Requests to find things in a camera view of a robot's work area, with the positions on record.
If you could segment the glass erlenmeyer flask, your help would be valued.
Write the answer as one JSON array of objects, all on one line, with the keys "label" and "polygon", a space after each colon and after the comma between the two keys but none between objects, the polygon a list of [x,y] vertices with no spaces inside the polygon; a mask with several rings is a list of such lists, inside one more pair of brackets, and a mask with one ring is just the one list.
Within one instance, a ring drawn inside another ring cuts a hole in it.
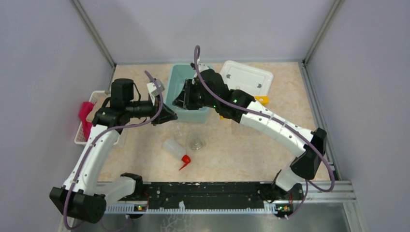
[{"label": "glass erlenmeyer flask", "polygon": [[193,151],[199,151],[205,146],[204,139],[199,135],[190,135],[187,139],[187,146]]}]

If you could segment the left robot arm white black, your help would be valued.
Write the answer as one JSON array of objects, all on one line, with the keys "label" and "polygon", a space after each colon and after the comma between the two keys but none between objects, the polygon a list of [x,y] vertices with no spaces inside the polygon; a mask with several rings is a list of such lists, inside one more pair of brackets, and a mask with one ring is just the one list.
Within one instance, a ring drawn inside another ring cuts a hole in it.
[{"label": "left robot arm white black", "polygon": [[101,107],[94,117],[88,141],[69,177],[61,187],[53,187],[49,198],[63,215],[89,223],[97,223],[106,208],[123,199],[139,200],[146,197],[141,176],[122,174],[116,181],[98,187],[97,182],[108,153],[122,132],[136,125],[129,125],[131,118],[147,118],[143,126],[162,124],[176,120],[177,115],[164,103],[163,83],[152,78],[147,84],[147,101],[134,101],[135,83],[121,78],[111,84],[109,107]]}]

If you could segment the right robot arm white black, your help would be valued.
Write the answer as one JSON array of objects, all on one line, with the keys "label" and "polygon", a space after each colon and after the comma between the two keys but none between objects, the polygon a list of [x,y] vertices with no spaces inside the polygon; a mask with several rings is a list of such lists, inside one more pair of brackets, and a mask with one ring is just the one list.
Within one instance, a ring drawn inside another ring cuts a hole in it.
[{"label": "right robot arm white black", "polygon": [[252,95],[229,89],[222,76],[213,69],[202,71],[201,78],[187,79],[173,105],[184,110],[209,107],[226,119],[254,128],[284,145],[295,156],[290,165],[275,177],[273,195],[285,199],[294,185],[314,179],[321,156],[325,154],[327,133],[295,125],[274,114]]}]

